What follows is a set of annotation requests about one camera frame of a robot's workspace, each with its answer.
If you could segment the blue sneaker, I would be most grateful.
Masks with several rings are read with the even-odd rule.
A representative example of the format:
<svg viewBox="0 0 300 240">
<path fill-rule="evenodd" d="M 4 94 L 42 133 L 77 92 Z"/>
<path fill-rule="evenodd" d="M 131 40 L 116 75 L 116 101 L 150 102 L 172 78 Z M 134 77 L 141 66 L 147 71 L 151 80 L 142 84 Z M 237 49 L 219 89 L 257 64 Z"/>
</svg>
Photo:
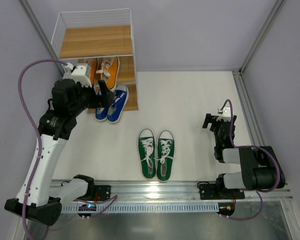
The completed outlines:
<svg viewBox="0 0 300 240">
<path fill-rule="evenodd" d="M 108 107 L 97 107 L 95 109 L 95 118 L 97 121 L 102 122 L 105 121 L 108 117 Z"/>
<path fill-rule="evenodd" d="M 114 99 L 107 113 L 107 120 L 115 124 L 117 123 L 129 99 L 129 90 L 125 84 L 119 84 L 114 91 Z"/>
</svg>

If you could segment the orange sneaker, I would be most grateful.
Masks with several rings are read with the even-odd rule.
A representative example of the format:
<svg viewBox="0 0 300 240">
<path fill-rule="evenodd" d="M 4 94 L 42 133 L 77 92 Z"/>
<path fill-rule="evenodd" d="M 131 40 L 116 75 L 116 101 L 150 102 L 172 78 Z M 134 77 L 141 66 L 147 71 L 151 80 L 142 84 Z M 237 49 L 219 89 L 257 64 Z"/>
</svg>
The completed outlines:
<svg viewBox="0 0 300 240">
<path fill-rule="evenodd" d="M 120 70 L 120 59 L 118 56 L 100 58 L 100 64 L 96 70 L 97 80 L 103 80 L 107 88 L 114 92 L 117 86 L 117 78 Z"/>
<path fill-rule="evenodd" d="M 78 60 L 79 64 L 88 64 L 90 66 L 90 75 L 89 79 L 92 86 L 95 85 L 95 74 L 98 68 L 98 59 L 97 58 L 83 58 Z"/>
</svg>

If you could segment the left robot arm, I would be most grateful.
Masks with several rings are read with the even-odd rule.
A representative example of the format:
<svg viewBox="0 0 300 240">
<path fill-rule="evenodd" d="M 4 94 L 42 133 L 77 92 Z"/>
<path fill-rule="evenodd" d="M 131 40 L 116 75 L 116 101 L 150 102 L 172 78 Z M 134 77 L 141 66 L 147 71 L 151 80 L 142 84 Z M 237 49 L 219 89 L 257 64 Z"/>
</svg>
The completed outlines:
<svg viewBox="0 0 300 240">
<path fill-rule="evenodd" d="M 82 174 L 74 176 L 57 193 L 49 195 L 49 191 L 77 117 L 88 108 L 107 108 L 114 99 L 115 94 L 104 80 L 99 80 L 98 85 L 100 94 L 92 86 L 83 86 L 69 78 L 54 84 L 48 109 L 34 127 L 38 138 L 25 183 L 15 198 L 6 201 L 5 210 L 50 227 L 57 222 L 62 208 L 71 202 L 95 200 L 98 193 L 94 179 Z"/>
</svg>

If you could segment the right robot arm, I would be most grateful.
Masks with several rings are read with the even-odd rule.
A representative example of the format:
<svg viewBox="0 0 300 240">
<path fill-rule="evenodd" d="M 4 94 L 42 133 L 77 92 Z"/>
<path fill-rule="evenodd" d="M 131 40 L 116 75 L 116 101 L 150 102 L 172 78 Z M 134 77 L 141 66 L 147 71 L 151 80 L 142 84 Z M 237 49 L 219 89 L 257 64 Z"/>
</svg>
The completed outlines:
<svg viewBox="0 0 300 240">
<path fill-rule="evenodd" d="M 240 171 L 221 173 L 212 183 L 198 183 L 202 200 L 244 199 L 244 189 L 265 191 L 272 187 L 282 189 L 286 185 L 285 175 L 271 146 L 235 148 L 231 143 L 235 127 L 230 129 L 229 120 L 207 113 L 202 127 L 206 129 L 209 124 L 215 140 L 215 159 L 222 164 L 240 165 Z"/>
</svg>

